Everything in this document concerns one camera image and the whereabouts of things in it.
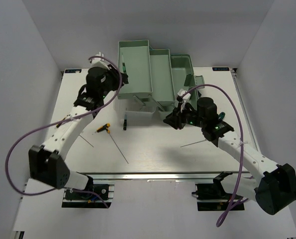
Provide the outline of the small green black precision screwdriver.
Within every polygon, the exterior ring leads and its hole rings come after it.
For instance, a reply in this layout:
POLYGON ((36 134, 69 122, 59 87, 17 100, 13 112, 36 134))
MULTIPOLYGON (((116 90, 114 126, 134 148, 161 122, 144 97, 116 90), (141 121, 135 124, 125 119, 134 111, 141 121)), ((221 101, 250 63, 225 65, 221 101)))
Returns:
POLYGON ((127 74, 127 71, 126 71, 126 65, 125 65, 125 61, 124 61, 123 53, 121 53, 121 61, 122 61, 122 69, 123 69, 123 73, 124 73, 124 74, 127 74))

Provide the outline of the green plastic toolbox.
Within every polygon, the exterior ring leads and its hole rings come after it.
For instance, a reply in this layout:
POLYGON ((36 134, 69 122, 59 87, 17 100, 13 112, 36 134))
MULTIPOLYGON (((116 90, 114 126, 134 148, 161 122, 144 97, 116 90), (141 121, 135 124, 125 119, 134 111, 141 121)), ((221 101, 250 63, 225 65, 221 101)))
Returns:
POLYGON ((194 74, 188 54, 172 54, 169 49, 153 49, 148 40, 120 41, 118 66, 123 53, 128 84, 114 100, 120 124, 127 115, 127 125, 149 124, 155 117, 163 120, 177 106, 179 90, 188 91, 204 84, 203 76, 194 74))

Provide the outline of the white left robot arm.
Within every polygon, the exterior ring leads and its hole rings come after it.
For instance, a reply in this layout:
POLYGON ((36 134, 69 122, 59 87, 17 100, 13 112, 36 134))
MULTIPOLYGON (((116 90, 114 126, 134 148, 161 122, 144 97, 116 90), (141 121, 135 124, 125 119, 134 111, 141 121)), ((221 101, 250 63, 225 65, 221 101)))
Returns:
POLYGON ((118 71, 112 64, 106 64, 101 54, 90 58, 91 68, 86 75, 86 84, 79 89, 77 99, 69 114, 50 138, 40 146, 32 146, 28 152, 32 179, 56 189, 69 188, 87 199, 93 195, 93 179, 85 174, 71 171, 65 163, 66 156, 80 136, 104 106, 104 99, 110 92, 118 91, 128 84, 126 67, 118 71))

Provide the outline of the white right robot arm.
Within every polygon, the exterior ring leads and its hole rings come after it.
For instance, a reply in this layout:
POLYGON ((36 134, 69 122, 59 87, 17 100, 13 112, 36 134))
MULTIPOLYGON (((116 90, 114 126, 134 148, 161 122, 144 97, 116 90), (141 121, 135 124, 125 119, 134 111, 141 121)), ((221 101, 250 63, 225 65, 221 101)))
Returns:
POLYGON ((174 129, 186 125, 201 128, 205 139, 236 159, 251 177, 241 173, 222 172, 213 179, 209 189, 197 189, 199 200, 245 197, 274 215, 296 200, 296 172, 289 164, 280 165, 245 143, 234 128, 219 118, 212 98, 201 97, 197 107, 188 102, 190 93, 183 89, 177 95, 178 106, 165 117, 164 123, 174 129))

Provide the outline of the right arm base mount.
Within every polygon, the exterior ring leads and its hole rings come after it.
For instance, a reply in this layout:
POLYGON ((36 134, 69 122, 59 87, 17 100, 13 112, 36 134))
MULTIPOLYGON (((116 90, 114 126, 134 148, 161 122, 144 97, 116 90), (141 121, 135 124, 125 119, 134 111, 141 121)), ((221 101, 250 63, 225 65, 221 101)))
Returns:
POLYGON ((197 200, 198 212, 224 212, 227 209, 232 193, 223 192, 217 182, 231 174, 235 172, 193 173, 192 179, 196 189, 191 195, 197 200))

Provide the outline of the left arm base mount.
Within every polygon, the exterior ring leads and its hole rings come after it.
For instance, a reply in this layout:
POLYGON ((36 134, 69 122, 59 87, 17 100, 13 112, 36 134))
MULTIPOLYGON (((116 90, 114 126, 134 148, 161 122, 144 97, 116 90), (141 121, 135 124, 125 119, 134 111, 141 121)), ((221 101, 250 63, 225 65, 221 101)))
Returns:
POLYGON ((65 189, 62 208, 108 209, 111 206, 114 197, 114 184, 94 183, 91 191, 98 194, 101 199, 92 193, 80 193, 72 189, 65 189))

